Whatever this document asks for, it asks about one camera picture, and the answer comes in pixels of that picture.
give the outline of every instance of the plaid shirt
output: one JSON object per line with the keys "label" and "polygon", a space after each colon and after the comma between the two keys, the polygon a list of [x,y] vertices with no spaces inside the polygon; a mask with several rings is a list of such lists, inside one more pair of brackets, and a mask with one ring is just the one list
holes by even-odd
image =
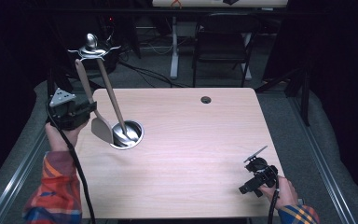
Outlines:
{"label": "plaid shirt", "polygon": [[69,152],[48,152],[43,161],[42,184],[24,207],[26,223],[80,223],[79,187]]}
{"label": "plaid shirt", "polygon": [[319,217],[315,210],[306,205],[288,205],[280,210],[278,214],[282,223],[296,224],[318,224]]}

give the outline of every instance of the dark background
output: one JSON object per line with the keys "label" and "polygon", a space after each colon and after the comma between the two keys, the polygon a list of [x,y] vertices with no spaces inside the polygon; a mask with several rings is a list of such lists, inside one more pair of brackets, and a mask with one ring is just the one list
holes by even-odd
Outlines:
{"label": "dark background", "polygon": [[[95,1],[77,2],[95,6]],[[115,2],[117,7],[128,7],[128,1],[121,2],[124,5],[110,1],[113,5],[104,6],[113,7]],[[61,77],[62,68],[71,67],[66,49],[84,43],[69,35],[82,36],[90,29],[97,36],[109,35],[105,29],[109,27],[108,18],[36,16],[25,13],[24,6],[32,7],[34,1],[0,0],[0,167],[33,109],[34,86],[50,74]],[[279,77],[311,62],[311,90],[321,99],[336,133],[341,160],[358,184],[358,0],[331,0],[328,4],[322,0],[291,0],[288,10],[319,10],[328,12],[328,16],[283,20],[265,78]],[[124,18],[121,22],[131,24],[133,19]],[[123,27],[118,36],[129,38],[136,48],[132,30],[123,31]]]}

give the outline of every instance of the gray floor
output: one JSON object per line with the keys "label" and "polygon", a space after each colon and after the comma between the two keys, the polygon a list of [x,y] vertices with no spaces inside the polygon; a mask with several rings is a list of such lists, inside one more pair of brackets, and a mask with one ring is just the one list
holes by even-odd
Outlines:
{"label": "gray floor", "polygon": [[[273,39],[273,35],[261,35],[257,38],[254,56],[250,63],[253,79],[246,82],[246,87],[256,88],[262,84],[261,77]],[[192,48],[186,43],[191,43],[191,39],[185,40],[181,45],[179,78],[173,82],[191,86]],[[169,42],[152,43],[154,46],[162,44],[169,45]],[[167,49],[143,49],[142,59],[137,58],[132,52],[128,52],[121,56],[122,62],[168,77],[172,52],[159,54],[155,50],[167,51]],[[233,72],[231,66],[200,66],[201,77],[221,77],[232,74],[225,76],[224,79],[205,78],[200,80],[198,82],[200,87],[238,87],[241,82],[240,70],[237,68],[238,71]],[[103,84],[99,76],[94,76],[91,71],[90,78]],[[122,65],[117,66],[110,78],[114,88],[151,88],[152,86],[144,78],[154,87],[170,87],[153,78],[141,77],[138,73]],[[72,81],[76,87],[75,93],[81,98],[83,92],[79,82]],[[309,128],[305,127],[298,118],[297,99],[286,98],[282,93],[283,87],[284,83],[272,91],[257,94],[257,97],[285,175],[293,181],[299,196],[305,199],[306,204],[317,210],[322,223],[358,223],[358,188],[339,160],[335,135],[319,100],[313,94],[310,96],[310,126]],[[22,206],[39,184],[41,160],[44,151],[48,150],[48,142],[43,133],[46,119],[44,107],[47,96],[46,83],[41,83],[35,88],[35,91],[38,97],[33,114],[0,171],[0,223],[22,223]],[[336,188],[333,186],[331,189],[332,181],[324,177],[325,167],[321,169],[318,165],[321,162],[315,157],[315,148],[321,152],[322,163],[327,164],[327,173],[334,177],[333,185]],[[24,163],[29,164],[29,172],[22,172],[27,170],[21,169]],[[350,212],[342,215],[340,212],[342,207],[348,207]],[[101,223],[116,223],[115,220],[99,221]],[[253,221],[254,223],[267,223],[267,218],[254,217]]]}

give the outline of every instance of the chair leg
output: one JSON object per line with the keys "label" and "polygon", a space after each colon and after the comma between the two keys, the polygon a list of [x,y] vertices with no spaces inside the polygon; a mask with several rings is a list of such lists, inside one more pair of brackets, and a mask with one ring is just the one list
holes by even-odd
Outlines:
{"label": "chair leg", "polygon": [[262,85],[261,87],[255,89],[255,92],[260,93],[260,92],[263,92],[263,91],[267,91],[269,88],[277,85],[281,81],[283,81],[283,80],[285,80],[285,79],[287,79],[289,77],[297,75],[300,71],[301,71],[301,69],[296,68],[296,69],[290,71],[289,73],[286,73],[285,75],[283,75],[281,77],[277,77],[277,78],[273,79],[272,81],[270,81],[270,82]]}
{"label": "chair leg", "polygon": [[245,68],[242,71],[241,88],[245,85],[246,72],[248,71],[249,61],[246,63]]}
{"label": "chair leg", "polygon": [[197,62],[193,62],[193,88],[196,87],[196,70],[197,70]]}

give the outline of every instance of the chair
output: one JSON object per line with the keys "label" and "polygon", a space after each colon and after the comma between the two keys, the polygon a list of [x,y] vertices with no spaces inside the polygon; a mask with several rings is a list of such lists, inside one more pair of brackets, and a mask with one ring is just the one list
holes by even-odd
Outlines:
{"label": "chair", "polygon": [[202,16],[196,26],[193,55],[193,87],[196,87],[197,62],[245,63],[241,87],[249,66],[255,35],[261,28],[259,19],[251,14],[212,13]]}

